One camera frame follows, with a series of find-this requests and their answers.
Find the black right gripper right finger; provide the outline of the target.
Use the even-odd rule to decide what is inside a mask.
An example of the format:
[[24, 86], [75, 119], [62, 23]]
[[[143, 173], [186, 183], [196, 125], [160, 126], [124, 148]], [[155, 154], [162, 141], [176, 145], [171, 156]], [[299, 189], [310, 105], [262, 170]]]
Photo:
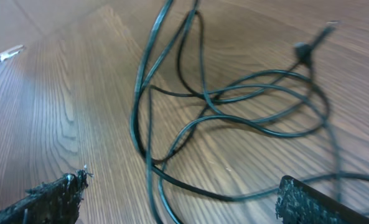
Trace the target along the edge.
[[281, 179], [275, 210], [284, 224], [369, 224], [368, 217], [289, 175]]

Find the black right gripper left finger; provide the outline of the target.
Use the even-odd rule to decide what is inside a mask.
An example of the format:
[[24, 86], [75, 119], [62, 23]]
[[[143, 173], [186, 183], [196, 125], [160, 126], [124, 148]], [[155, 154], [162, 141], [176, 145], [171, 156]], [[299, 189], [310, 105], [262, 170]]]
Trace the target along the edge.
[[27, 196], [0, 210], [0, 224], [75, 224], [88, 188], [87, 178], [92, 177], [85, 166], [76, 173], [27, 189]]

